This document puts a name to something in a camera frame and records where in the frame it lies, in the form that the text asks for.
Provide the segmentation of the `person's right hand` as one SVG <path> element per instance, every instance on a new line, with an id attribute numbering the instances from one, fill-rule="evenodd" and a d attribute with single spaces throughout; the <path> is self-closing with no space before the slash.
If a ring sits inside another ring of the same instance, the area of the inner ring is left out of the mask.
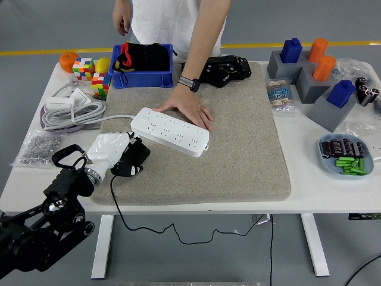
<path id="1" fill-rule="evenodd" d="M 126 36 L 130 31 L 130 18 L 132 11 L 129 6 L 115 6 L 113 11 L 113 23 L 115 31 Z"/>

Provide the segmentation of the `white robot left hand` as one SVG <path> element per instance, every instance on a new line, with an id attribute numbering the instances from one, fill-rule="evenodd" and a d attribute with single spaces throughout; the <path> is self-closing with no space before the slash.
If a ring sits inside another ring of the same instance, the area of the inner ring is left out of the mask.
<path id="1" fill-rule="evenodd" d="M 139 138 L 134 132 L 102 133 L 87 152 L 91 161 L 88 168 L 94 171 L 99 181 L 105 178 L 107 170 L 113 168 L 121 159 L 132 139 Z"/>

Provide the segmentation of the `person's left hand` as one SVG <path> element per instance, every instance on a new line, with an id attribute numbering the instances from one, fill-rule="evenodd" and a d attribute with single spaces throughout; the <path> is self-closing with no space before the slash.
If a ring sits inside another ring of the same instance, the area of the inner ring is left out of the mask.
<path id="1" fill-rule="evenodd" d="M 214 120 L 210 110 L 201 104 L 196 93 L 189 87 L 178 84 L 168 98 L 159 106 L 154 107 L 156 112 L 164 112 L 169 108 L 178 109 L 193 124 L 206 130 L 212 130 L 211 122 Z"/>

